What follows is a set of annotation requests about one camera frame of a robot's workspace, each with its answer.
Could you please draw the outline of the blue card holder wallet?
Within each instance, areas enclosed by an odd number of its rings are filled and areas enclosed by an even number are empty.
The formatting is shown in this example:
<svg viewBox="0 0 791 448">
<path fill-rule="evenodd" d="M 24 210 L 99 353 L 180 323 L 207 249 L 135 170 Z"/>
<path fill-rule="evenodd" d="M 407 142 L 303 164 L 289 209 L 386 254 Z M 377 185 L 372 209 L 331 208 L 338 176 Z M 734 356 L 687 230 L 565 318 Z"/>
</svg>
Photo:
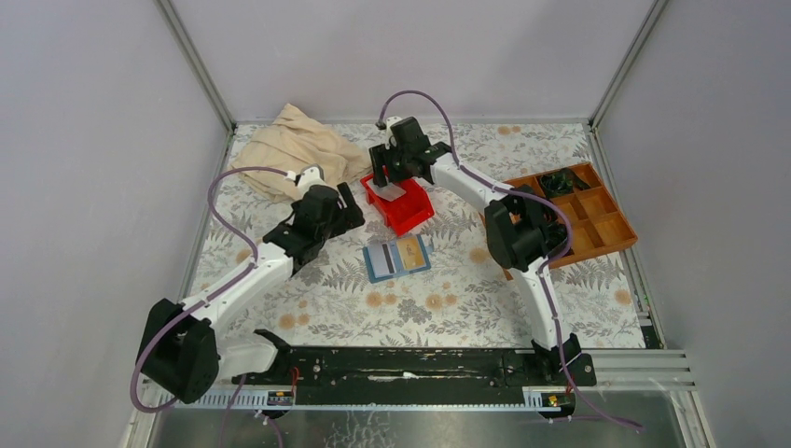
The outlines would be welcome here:
<svg viewBox="0 0 791 448">
<path fill-rule="evenodd" d="M 403 238 L 405 236 L 411 236 L 411 235 L 414 235 L 414 234 L 404 235 L 404 236 L 401 236 L 399 238 Z M 392 279 L 395 279 L 395 278 L 398 278 L 398 277 L 401 277 L 401 276 L 405 276 L 405 275 L 410 275 L 410 274 L 413 274 L 413 273 L 419 273 L 419 272 L 427 271 L 427 270 L 429 270 L 431 268 L 431 261 L 430 261 L 429 256 L 432 254 L 432 252 L 434 250 L 433 244 L 432 244 L 431 240 L 426 238 L 426 237 L 423 237 L 421 235 L 415 235 L 415 236 L 419 236 L 422 239 L 422 242 L 423 242 L 423 245 L 424 245 L 424 253 L 425 253 L 426 259 L 428 261 L 428 267 L 427 268 L 423 268 L 423 269 L 417 270 L 417 271 L 408 272 L 408 271 L 404 270 L 404 268 L 403 268 L 403 266 L 401 264 L 401 260 L 400 260 L 400 258 L 398 256 L 397 248 L 396 248 L 396 241 L 399 238 L 396 238 L 396 239 L 393 239 L 393 240 L 389 240 L 389 241 L 386 241 L 386 242 L 372 243 L 372 244 L 369 244 L 369 245 L 366 245 L 366 246 L 363 247 L 362 253 L 363 253 L 364 262 L 365 262 L 365 265 L 366 265 L 366 270 L 367 270 L 367 274 L 368 274 L 368 280 L 372 284 L 380 283 L 380 282 L 383 282 L 383 281 L 386 281 L 386 280 L 392 280 Z M 383 278 L 375 278 L 373 276 L 373 272 L 371 271 L 371 267 L 370 267 L 370 261 L 369 261 L 369 257 L 368 257 L 368 247 L 371 246 L 371 245 L 378 245 L 378 244 L 383 244 L 383 243 L 390 243 L 391 244 L 391 250 L 393 252 L 393 259 L 394 259 L 394 262 L 395 262 L 395 274 L 391 275 L 391 276 L 386 276 L 386 277 L 383 277 Z"/>
</svg>

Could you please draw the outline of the wooden compartment tray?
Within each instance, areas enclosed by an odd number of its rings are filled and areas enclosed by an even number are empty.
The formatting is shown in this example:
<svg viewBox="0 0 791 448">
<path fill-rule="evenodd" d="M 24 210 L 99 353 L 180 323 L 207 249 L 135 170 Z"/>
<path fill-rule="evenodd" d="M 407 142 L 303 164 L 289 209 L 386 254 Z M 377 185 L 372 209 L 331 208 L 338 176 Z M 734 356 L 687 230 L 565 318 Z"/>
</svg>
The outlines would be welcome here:
<svg viewBox="0 0 791 448">
<path fill-rule="evenodd" d="M 507 181 L 557 205 L 571 220 L 574 238 L 563 258 L 550 264 L 553 281 L 601 289 L 624 275 L 617 253 L 638 236 L 613 194 L 590 163 L 580 163 Z"/>
</svg>

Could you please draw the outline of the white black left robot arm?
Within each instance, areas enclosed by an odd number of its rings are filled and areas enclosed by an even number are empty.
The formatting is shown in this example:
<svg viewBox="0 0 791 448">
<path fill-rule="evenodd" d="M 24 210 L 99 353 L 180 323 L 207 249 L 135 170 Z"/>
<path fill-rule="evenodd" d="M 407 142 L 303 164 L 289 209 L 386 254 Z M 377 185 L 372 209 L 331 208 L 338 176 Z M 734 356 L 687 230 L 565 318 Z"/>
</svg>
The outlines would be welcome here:
<svg viewBox="0 0 791 448">
<path fill-rule="evenodd" d="M 158 301 L 149 311 L 132 374 L 131 393 L 144 375 L 175 399 L 192 403 L 218 380 L 256 373 L 269 384 L 289 371 L 285 344 L 253 334 L 221 340 L 219 333 L 247 303 L 282 287 L 315 260 L 326 242 L 364 224 L 345 183 L 313 185 L 292 205 L 291 216 L 267 233 L 245 265 L 209 293 L 176 303 Z"/>
</svg>

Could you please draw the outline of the silver credit card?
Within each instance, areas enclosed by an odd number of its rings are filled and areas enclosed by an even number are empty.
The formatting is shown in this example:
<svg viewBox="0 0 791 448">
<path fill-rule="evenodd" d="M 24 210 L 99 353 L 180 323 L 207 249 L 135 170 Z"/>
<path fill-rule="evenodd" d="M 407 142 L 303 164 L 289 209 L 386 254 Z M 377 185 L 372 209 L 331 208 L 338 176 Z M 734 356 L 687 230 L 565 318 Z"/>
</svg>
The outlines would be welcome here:
<svg viewBox="0 0 791 448">
<path fill-rule="evenodd" d="M 368 257 L 371 271 L 375 278 L 383 278 L 396 273 L 396 265 L 390 243 L 369 246 Z"/>
</svg>

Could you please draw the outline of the red plastic bin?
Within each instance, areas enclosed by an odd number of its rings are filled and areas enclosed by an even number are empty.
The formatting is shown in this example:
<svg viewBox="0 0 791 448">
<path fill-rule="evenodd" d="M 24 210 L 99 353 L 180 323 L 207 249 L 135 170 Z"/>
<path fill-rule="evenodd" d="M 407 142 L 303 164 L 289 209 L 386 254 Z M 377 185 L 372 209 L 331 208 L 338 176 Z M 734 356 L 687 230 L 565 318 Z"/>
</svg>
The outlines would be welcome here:
<svg viewBox="0 0 791 448">
<path fill-rule="evenodd" d="M 398 187 L 403 191 L 392 201 L 383 198 L 374 190 L 372 180 L 373 175 L 367 175 L 360 180 L 366 192 L 367 203 L 379 212 L 384 224 L 397 236 L 405 235 L 434 216 L 435 210 L 427 192 L 415 180 L 390 184 L 390 187 Z"/>
</svg>

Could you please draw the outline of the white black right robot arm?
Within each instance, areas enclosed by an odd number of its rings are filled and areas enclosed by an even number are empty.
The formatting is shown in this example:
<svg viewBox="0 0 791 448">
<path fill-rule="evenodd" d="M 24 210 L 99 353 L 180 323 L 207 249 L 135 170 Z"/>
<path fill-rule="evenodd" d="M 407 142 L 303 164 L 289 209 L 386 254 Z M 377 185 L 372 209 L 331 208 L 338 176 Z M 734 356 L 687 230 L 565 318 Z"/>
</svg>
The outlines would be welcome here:
<svg viewBox="0 0 791 448">
<path fill-rule="evenodd" d="M 373 184 L 388 189 L 420 178 L 454 193 L 483 215 L 490 255 L 513 276 L 529 309 L 532 341 L 547 350 L 534 361 L 536 375 L 544 383 L 560 383 L 573 366 L 561 350 L 567 336 L 548 273 L 553 255 L 545 217 L 551 208 L 548 200 L 464 166 L 452 145 L 431 143 L 414 117 L 380 119 L 376 126 L 385 132 L 385 142 L 369 149 Z"/>
</svg>

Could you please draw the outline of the tan credit card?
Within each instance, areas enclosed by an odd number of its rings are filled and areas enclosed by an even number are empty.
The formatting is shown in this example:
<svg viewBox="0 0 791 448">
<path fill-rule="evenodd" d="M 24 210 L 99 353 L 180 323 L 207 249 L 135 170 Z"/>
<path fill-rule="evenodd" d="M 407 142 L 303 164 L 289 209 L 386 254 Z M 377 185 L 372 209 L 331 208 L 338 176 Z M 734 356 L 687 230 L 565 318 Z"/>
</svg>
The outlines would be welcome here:
<svg viewBox="0 0 791 448">
<path fill-rule="evenodd" d="M 412 272 L 428 267 L 424 245 L 419 236 L 405 236 L 399 238 L 395 244 L 405 271 Z"/>
</svg>

